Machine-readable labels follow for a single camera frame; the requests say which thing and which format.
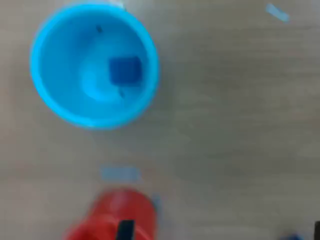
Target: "wooden table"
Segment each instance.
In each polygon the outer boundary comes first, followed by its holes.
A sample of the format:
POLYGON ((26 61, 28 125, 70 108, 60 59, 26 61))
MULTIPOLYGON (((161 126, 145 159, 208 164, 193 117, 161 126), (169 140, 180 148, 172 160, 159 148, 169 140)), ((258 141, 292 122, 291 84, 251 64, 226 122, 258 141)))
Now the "wooden table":
POLYGON ((161 86, 142 118, 88 131, 29 77, 38 25, 63 0, 0 8, 0 239, 58 240, 135 166, 161 195, 160 240, 312 239, 320 220, 320 1, 127 0, 157 45, 161 86))

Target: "red object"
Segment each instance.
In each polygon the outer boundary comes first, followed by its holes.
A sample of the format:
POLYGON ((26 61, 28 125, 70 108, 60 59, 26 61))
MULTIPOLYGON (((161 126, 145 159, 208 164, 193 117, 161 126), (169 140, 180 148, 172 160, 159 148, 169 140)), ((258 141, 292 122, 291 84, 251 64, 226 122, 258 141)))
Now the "red object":
POLYGON ((130 188, 103 193, 66 240, 116 240, 122 220, 134 220, 134 240, 155 240, 156 209, 147 196, 130 188))

